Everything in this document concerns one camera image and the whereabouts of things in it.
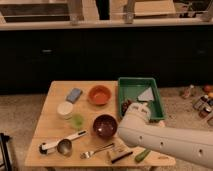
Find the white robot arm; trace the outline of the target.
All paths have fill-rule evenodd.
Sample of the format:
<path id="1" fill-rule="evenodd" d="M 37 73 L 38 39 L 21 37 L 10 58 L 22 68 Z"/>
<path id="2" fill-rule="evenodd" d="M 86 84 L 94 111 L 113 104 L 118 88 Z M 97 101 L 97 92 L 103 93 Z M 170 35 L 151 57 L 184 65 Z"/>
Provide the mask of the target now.
<path id="1" fill-rule="evenodd" d="M 129 147 L 144 147 L 213 169 L 213 132 L 160 127 L 150 124 L 150 119 L 146 104 L 132 103 L 117 134 Z"/>

